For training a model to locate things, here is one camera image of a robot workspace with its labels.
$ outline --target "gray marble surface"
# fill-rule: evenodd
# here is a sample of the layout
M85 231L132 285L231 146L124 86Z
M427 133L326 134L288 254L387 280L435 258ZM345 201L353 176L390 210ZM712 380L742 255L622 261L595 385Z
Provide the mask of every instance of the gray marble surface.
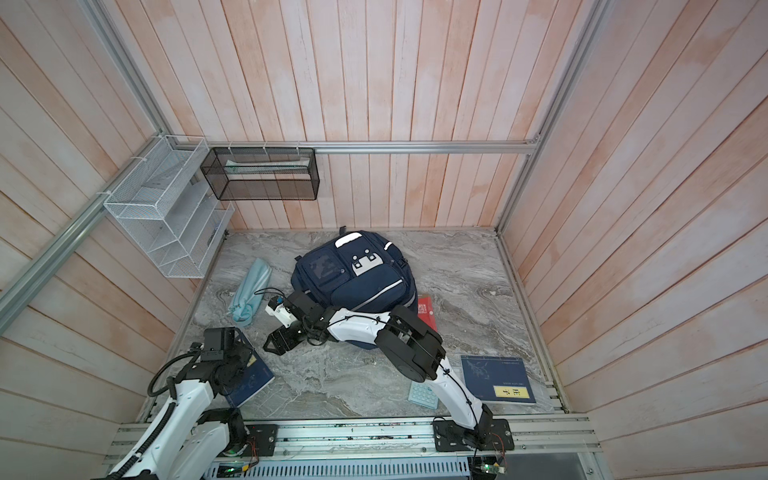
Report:
M553 412L541 367L499 258L495 233L397 230L381 234L408 258L419 294L432 297L437 330L459 375L459 355L463 353L524 359L537 403L494 403L490 405L494 413ZM235 233L227 238L179 353L201 341L204 329L231 324L225 316L230 299L257 257L273 268L270 285L290 293L294 257L334 236L334 232L264 232ZM435 411L408 402L411 381L377 349L327 342L323 346L303 343L283 356L263 352L266 336L280 326L263 311L265 302L244 331L275 379L241 407L246 419L448 414L441 403ZM222 406L226 402L217 398L212 408Z

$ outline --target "black mounting plate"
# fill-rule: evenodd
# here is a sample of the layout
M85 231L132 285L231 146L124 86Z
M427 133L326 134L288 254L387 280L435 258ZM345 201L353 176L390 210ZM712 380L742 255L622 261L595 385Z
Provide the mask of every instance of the black mounting plate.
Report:
M277 425L274 423L248 424L248 439L256 441L256 449L259 457L271 457L275 454L275 441L277 440ZM251 451L246 448L240 457L250 457Z
M435 450L438 452L466 452L475 449L474 446L465 442L469 430L456 425L452 420L435 420L432 422L432 431L435 433ZM515 449L515 443L512 441L509 430L509 422L504 419L493 419L486 442L484 445L478 445L478 450L498 450L501 452L502 449L507 451Z

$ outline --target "red book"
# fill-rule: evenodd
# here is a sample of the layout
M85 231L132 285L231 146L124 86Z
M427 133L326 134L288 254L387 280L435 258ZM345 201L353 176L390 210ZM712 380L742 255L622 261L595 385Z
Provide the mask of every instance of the red book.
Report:
M432 309L432 298L429 295L419 295L419 318L437 331L435 311Z

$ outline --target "light blue pencil case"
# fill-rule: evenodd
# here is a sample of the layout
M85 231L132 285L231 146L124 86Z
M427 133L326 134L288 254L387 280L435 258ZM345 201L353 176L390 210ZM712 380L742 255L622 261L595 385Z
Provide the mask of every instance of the light blue pencil case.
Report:
M249 326L253 321L253 315L259 309L263 293L254 293L265 288L270 283L272 267L264 260L257 258L251 265L248 274L240 283L232 301L228 313L232 315L232 321L236 326Z

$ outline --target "book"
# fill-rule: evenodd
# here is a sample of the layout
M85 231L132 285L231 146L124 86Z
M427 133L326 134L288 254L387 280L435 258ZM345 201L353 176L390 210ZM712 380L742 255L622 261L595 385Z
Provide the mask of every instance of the book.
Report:
M536 403L519 357L462 355L464 384L483 402Z
M429 295L419 295L419 318L421 321L431 326L437 332L437 323L435 323L435 311L432 309L432 298Z
M251 357L248 360L248 365L245 367L240 384L229 395L224 396L227 399L227 403L232 407L242 406L275 379L275 375L270 370L270 367L266 366L264 360L256 353L256 349L253 348L253 345L242 331L240 331L239 338L250 348Z

